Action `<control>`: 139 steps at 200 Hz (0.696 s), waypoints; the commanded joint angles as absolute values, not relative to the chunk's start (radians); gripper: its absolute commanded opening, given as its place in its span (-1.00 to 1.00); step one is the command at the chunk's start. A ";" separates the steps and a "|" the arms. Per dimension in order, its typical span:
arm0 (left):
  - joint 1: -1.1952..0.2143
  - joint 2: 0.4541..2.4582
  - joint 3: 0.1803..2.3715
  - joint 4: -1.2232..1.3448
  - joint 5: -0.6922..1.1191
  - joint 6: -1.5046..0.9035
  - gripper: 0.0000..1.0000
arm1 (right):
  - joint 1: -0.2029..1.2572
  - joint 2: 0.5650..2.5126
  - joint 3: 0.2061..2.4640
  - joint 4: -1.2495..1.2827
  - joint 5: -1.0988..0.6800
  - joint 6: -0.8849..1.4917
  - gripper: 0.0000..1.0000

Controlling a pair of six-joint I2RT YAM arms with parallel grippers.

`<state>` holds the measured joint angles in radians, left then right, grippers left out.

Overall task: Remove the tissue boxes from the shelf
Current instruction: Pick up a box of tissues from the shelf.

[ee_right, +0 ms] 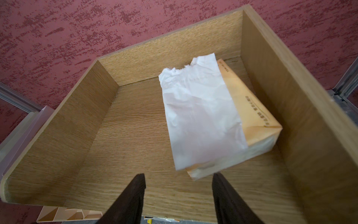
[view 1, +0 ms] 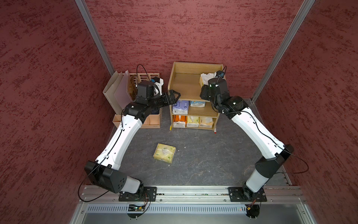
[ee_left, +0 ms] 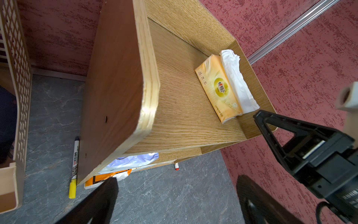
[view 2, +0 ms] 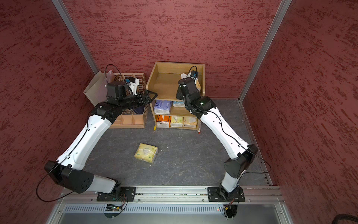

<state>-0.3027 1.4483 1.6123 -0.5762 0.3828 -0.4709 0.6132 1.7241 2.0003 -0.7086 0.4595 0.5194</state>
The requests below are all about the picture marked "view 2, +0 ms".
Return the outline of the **light blue tissue pack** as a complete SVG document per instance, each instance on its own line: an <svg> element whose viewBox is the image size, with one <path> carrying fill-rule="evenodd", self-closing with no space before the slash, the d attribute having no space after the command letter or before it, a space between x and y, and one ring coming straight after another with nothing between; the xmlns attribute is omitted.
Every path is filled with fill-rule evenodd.
<svg viewBox="0 0 358 224"><path fill-rule="evenodd" d="M173 101L172 105L174 107L185 107L185 103L183 101Z"/></svg>

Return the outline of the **purple tissue pack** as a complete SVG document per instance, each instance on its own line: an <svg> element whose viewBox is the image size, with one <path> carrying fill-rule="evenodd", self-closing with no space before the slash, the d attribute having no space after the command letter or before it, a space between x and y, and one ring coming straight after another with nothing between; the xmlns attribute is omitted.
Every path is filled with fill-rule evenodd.
<svg viewBox="0 0 358 224"><path fill-rule="evenodd" d="M169 115L172 102L168 100L157 100L153 107L154 113L158 115Z"/></svg>

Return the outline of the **orange white tissue pack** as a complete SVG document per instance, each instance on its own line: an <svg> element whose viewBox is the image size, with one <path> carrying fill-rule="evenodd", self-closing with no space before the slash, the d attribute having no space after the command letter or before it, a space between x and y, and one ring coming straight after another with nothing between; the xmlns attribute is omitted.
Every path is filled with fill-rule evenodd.
<svg viewBox="0 0 358 224"><path fill-rule="evenodd" d="M156 126L157 128L169 128L171 117L166 115L157 115Z"/></svg>

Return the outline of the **yellow green tissue box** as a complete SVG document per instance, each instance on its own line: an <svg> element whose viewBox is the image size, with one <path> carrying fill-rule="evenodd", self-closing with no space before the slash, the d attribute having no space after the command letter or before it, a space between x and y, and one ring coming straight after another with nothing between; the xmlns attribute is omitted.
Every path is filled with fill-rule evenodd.
<svg viewBox="0 0 358 224"><path fill-rule="evenodd" d="M158 152L158 148L156 146L151 146L151 145L141 143L139 145L134 157L141 161L145 161L148 163L154 163L157 152Z"/></svg>

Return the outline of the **orange yellow tissue box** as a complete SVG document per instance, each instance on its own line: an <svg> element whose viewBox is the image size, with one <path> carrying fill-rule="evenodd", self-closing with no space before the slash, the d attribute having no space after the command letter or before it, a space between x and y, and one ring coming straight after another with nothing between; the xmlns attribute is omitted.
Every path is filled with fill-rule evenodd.
<svg viewBox="0 0 358 224"><path fill-rule="evenodd" d="M185 73L182 73L180 76L181 76L181 79L188 77L188 75ZM201 85L199 83L198 78L195 78L194 81L195 81L195 85L196 85L196 88L198 89L198 91L201 91Z"/></svg>

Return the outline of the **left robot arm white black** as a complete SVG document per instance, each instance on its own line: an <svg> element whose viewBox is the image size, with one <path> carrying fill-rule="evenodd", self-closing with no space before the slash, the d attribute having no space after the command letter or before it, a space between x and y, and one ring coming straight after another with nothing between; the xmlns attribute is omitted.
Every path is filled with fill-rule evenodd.
<svg viewBox="0 0 358 224"><path fill-rule="evenodd" d="M73 143L56 161L48 161L44 169L55 184L75 193L95 191L118 199L121 196L121 187L117 180L94 175L83 168L92 150L117 117L124 110L152 103L157 93L149 90L134 93L127 81L113 81L107 84L106 89L106 101L95 106Z"/></svg>

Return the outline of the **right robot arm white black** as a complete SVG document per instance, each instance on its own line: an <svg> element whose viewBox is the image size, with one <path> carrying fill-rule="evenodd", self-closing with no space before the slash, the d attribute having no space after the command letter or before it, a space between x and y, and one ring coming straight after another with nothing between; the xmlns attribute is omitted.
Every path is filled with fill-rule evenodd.
<svg viewBox="0 0 358 224"><path fill-rule="evenodd" d="M242 174L251 165L257 147L243 140L225 121L216 104L208 96L201 96L192 78L178 81L177 99L204 123L224 146L229 159L224 163L225 175L219 186L223 198L228 198L238 187Z"/></svg>

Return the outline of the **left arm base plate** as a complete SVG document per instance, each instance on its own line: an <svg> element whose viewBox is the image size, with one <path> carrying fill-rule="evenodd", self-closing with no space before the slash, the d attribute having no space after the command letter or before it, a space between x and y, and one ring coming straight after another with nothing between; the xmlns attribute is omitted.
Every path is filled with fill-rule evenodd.
<svg viewBox="0 0 358 224"><path fill-rule="evenodd" d="M136 187L115 187L111 193L98 193L97 202L133 202Z"/></svg>

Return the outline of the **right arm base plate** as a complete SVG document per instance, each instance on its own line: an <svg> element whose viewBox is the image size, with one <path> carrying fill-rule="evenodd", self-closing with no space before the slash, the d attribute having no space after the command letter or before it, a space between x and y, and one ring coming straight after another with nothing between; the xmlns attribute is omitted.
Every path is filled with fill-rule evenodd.
<svg viewBox="0 0 358 224"><path fill-rule="evenodd" d="M208 200L210 202L245 202L245 196L241 187L236 187L232 192L227 192L223 187L208 187Z"/></svg>

